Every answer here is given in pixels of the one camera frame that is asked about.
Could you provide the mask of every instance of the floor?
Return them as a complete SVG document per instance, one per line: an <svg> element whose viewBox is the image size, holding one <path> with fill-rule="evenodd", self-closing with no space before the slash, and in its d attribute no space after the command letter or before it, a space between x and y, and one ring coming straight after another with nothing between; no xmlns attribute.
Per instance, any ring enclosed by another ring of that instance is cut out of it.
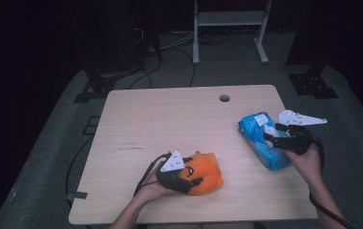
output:
<svg viewBox="0 0 363 229"><path fill-rule="evenodd" d="M210 42L201 45L201 63L196 66L191 62L190 42L166 49L161 63L155 57L146 58L145 70L150 73L150 80L144 76L144 71L140 71L120 79L115 90L128 90L130 86L135 90L274 85L286 108L325 117L329 121L326 125L310 127L326 148L324 179L349 222L356 228L363 228L362 104L352 93L346 78L330 66L325 68L322 77L338 98L316 99L311 95L298 95L288 74L302 73L308 66L285 66L294 32L266 34L264 46L269 58L266 65L261 63L256 52L253 43L256 35L240 33L206 37L205 41ZM184 36L186 34L163 34L160 42L164 47ZM74 103L86 81L85 72L79 72L61 95L0 209L0 228L84 227L68 222L70 205L67 194L76 191L91 146L90 136L83 131L91 117L101 115L105 102L104 99L91 99L88 103ZM319 228L315 219L263 224L267 229ZM107 228L107 225L87 227Z"/></svg>

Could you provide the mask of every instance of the wooden table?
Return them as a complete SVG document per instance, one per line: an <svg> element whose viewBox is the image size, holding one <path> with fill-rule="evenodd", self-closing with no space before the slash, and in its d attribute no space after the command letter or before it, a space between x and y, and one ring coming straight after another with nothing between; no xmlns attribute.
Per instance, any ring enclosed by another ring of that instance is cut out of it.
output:
<svg viewBox="0 0 363 229"><path fill-rule="evenodd" d="M75 199L70 222L114 221L150 162L176 149L183 157L215 153L224 185L151 202L139 223L316 219L294 167L269 171L238 132L242 117L264 111L277 120L284 109L271 85L111 92L78 187L87 197Z"/></svg>

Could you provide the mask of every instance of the blue package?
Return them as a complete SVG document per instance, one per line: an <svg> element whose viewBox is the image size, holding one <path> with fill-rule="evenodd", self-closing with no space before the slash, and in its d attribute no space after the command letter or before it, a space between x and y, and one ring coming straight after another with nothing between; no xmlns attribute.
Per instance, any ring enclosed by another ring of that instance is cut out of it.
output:
<svg viewBox="0 0 363 229"><path fill-rule="evenodd" d="M282 150L273 148L271 143L265 141L263 137L265 128L267 131L271 129L275 135L288 137L286 133L275 130L274 121L265 112L242 118L238 130L266 168L274 171L286 167L291 161Z"/></svg>

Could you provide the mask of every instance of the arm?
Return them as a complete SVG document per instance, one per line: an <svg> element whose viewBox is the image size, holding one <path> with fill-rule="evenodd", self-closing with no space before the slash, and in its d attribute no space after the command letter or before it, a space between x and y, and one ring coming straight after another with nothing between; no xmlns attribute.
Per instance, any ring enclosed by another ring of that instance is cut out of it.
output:
<svg viewBox="0 0 363 229"><path fill-rule="evenodd" d="M301 156L298 156L292 151L285 150L284 152L286 156L291 159L298 173L308 184L314 199L326 209L335 213L340 218L345 219L345 216L340 211L322 178L320 157L317 147L312 144L309 150ZM345 228L342 224L318 209L316 209L316 214L319 218L321 228Z"/></svg>
<svg viewBox="0 0 363 229"><path fill-rule="evenodd" d="M175 191L169 190L158 184L155 172L158 168L154 169L148 178L145 180L144 186L137 192L131 199L128 205L124 208L118 218L110 225L110 229L128 229L133 228L138 215L142 208L150 201L166 196Z"/></svg>

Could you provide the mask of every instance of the white shelf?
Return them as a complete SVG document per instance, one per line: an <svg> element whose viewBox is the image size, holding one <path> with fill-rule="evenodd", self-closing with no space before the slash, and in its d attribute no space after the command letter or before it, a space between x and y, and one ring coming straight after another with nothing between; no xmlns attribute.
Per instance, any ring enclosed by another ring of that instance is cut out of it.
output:
<svg viewBox="0 0 363 229"><path fill-rule="evenodd" d="M262 25L264 11L199 12L198 26Z"/></svg>

